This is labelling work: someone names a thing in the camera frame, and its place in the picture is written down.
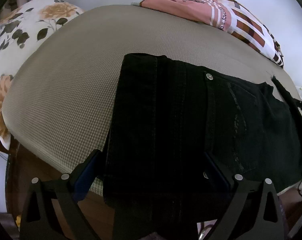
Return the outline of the pink plaid pillow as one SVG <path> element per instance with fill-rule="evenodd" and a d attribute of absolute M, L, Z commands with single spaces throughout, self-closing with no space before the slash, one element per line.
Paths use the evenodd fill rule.
<path fill-rule="evenodd" d="M 236 0 L 142 0 L 140 7 L 165 12 L 222 30 L 283 68 L 280 44 L 269 29 Z"/>

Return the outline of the floral white pillow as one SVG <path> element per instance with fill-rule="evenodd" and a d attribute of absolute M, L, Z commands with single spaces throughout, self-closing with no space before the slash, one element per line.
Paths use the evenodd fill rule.
<path fill-rule="evenodd" d="M 62 26 L 84 13 L 63 0 L 32 0 L 0 20 L 0 143 L 8 150 L 11 134 L 2 116 L 2 103 L 24 62 Z"/>

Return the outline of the black pants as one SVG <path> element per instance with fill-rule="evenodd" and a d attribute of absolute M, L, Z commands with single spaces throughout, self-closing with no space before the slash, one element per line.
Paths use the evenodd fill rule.
<path fill-rule="evenodd" d="M 113 239 L 196 239 L 236 174 L 302 180 L 302 115 L 273 77 L 252 83 L 166 56 L 125 55 L 109 130 L 105 202 Z"/>

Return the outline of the beige mattress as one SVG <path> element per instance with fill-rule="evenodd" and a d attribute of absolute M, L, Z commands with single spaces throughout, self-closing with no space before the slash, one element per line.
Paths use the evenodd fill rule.
<path fill-rule="evenodd" d="M 61 172 L 72 171 L 109 136 L 125 55 L 166 56 L 252 83 L 288 74 L 244 42 L 206 24 L 134 5 L 90 10 L 59 29 L 22 65 L 5 97 L 16 139 Z"/>

